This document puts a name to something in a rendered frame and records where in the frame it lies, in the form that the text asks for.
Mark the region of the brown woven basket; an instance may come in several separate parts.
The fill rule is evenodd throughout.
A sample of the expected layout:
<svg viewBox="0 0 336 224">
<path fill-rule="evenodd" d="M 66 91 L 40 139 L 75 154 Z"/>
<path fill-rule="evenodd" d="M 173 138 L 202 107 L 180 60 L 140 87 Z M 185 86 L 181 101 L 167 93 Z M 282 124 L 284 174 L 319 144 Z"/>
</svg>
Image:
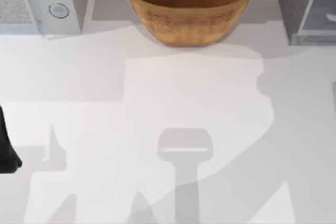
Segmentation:
<svg viewBox="0 0 336 224">
<path fill-rule="evenodd" d="M 147 31 L 173 46 L 206 46 L 220 40 L 250 0 L 129 0 Z"/>
</svg>

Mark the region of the pale microwave oven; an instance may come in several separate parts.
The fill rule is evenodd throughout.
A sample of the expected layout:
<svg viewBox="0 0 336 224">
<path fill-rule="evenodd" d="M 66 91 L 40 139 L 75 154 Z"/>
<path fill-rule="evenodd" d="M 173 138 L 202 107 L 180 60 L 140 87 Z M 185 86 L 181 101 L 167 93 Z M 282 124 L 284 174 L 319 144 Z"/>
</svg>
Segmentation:
<svg viewBox="0 0 336 224">
<path fill-rule="evenodd" d="M 64 19 L 53 17 L 49 5 L 69 9 Z M 0 0 L 0 35 L 76 35 L 83 28 L 88 0 Z"/>
</svg>

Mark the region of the round microwave knob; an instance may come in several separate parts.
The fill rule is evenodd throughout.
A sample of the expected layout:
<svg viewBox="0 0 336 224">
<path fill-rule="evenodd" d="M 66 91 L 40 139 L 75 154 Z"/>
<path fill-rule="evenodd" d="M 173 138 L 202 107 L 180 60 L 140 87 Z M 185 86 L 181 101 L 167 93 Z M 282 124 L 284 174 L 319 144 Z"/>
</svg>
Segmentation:
<svg viewBox="0 0 336 224">
<path fill-rule="evenodd" d="M 54 3 L 48 7 L 49 13 L 58 19 L 64 19 L 69 15 L 69 9 L 62 3 Z"/>
</svg>

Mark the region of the glass cabinet door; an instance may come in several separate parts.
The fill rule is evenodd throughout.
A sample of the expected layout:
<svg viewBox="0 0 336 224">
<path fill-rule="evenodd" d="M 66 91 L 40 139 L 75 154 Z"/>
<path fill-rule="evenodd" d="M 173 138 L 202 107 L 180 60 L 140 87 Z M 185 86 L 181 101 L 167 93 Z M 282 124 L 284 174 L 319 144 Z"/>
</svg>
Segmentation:
<svg viewBox="0 0 336 224">
<path fill-rule="evenodd" d="M 308 0 L 299 33 L 336 35 L 336 0 Z"/>
</svg>

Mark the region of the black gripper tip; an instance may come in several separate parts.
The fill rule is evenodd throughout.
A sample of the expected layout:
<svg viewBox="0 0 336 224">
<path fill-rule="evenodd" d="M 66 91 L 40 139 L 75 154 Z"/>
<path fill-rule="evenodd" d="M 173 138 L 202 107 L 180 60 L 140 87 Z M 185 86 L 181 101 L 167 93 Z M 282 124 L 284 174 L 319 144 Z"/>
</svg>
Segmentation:
<svg viewBox="0 0 336 224">
<path fill-rule="evenodd" d="M 22 167 L 22 164 L 10 142 L 3 109 L 0 106 L 0 174 L 13 174 Z"/>
</svg>

